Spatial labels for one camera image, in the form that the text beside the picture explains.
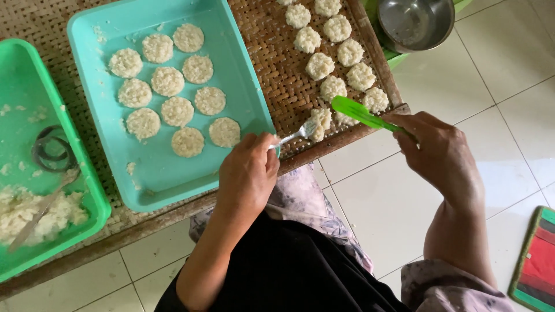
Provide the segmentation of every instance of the person's left hand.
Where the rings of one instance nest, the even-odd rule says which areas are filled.
[[[277,139],[269,133],[249,133],[224,159],[214,212],[250,226],[262,212],[278,178]]]

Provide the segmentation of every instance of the person's hand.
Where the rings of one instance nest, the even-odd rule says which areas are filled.
[[[483,206],[482,178],[462,131],[426,112],[387,115],[384,120],[416,137],[418,144],[403,132],[393,133],[408,166],[438,189],[452,207]]]
[[[269,133],[249,133],[224,159],[215,208],[226,218],[250,226],[262,212],[278,178],[277,139]]]

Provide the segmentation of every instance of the turquoise plastic tray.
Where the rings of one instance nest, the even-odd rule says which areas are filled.
[[[178,96],[194,102],[196,90],[206,85],[218,87],[227,95],[225,109],[216,116],[205,116],[195,110],[187,126],[202,132],[205,147],[192,158],[182,158],[173,152],[171,137],[178,128],[163,121],[156,136],[143,140],[146,145],[122,130],[120,118],[125,120],[133,109],[117,102],[124,79],[106,69],[110,57],[119,49],[132,48],[142,55],[142,40],[158,32],[162,23],[160,32],[170,37],[183,23],[200,27],[205,35],[204,46],[196,53],[174,48],[174,57],[160,65],[143,57],[144,67],[137,78],[150,83],[156,67],[181,70],[186,58],[209,55],[214,63],[212,79],[201,85],[186,82]],[[210,140],[208,128],[216,118],[236,120],[242,134],[275,133],[258,78],[226,0],[118,1],[73,16],[68,35],[100,141],[123,202],[130,209],[151,212],[218,186],[216,171],[231,149],[217,147]],[[98,40],[102,41],[102,37],[107,39],[105,44]],[[160,114],[167,99],[153,92],[147,107]],[[131,162],[137,164],[132,177],[126,171]],[[136,190],[133,182],[141,190]]]
[[[79,226],[70,225],[53,241],[32,247],[22,246],[12,254],[6,252],[8,246],[0,245],[0,281],[4,281],[98,232],[112,209],[75,126],[67,111],[62,109],[62,97],[37,50],[20,39],[1,41],[0,67],[0,109],[4,104],[11,108],[0,116],[0,168],[9,164],[7,175],[0,174],[0,189],[16,185],[26,187],[34,194],[47,195],[59,186],[59,173],[44,172],[33,177],[33,172],[40,168],[33,163],[31,147],[42,129],[61,125],[82,171],[79,179],[65,190],[84,192],[81,207],[89,214],[87,222]],[[29,122],[28,118],[36,116],[39,108],[46,119]],[[23,162],[23,170],[19,168],[20,162]]]

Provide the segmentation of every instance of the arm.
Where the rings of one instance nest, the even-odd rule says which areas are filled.
[[[443,260],[496,288],[488,251],[485,190],[465,134],[425,112],[389,121],[408,166],[444,196],[426,234],[424,258]]]
[[[278,178],[273,135],[248,134],[225,158],[214,212],[177,279],[190,310],[208,310],[223,286],[231,251],[262,212]]]

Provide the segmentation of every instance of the woven bamboo tray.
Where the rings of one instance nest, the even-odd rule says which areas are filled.
[[[125,207],[112,178],[98,139],[77,68],[66,35],[70,17],[84,9],[110,0],[2,0],[0,39],[20,38],[34,45],[64,98],[66,107],[93,161],[112,205],[112,216],[102,231],[27,271],[0,284],[0,301],[59,276],[85,263],[116,251],[158,230],[186,219],[215,204],[215,190],[174,203],[152,213],[136,213]],[[309,55],[294,49],[297,30],[285,23],[285,7],[275,0],[228,0],[235,20],[258,74],[270,115],[279,136],[298,130],[310,116],[310,109],[329,107],[319,99],[322,81],[314,82],[304,68]],[[337,48],[326,41],[323,26],[327,18],[315,14],[312,0],[298,0],[312,13],[310,25],[322,36],[319,52],[337,62]],[[353,28],[351,38],[366,50],[364,62],[377,76],[376,84],[390,100],[386,113],[409,113],[403,104],[384,54],[368,17],[358,0],[344,0],[340,11]],[[337,62],[332,75],[346,80],[347,68]],[[347,88],[349,97],[360,100],[362,92]],[[296,140],[283,147],[280,174],[289,172],[340,147],[354,142],[374,129],[364,125],[338,127],[334,122],[323,142]]]

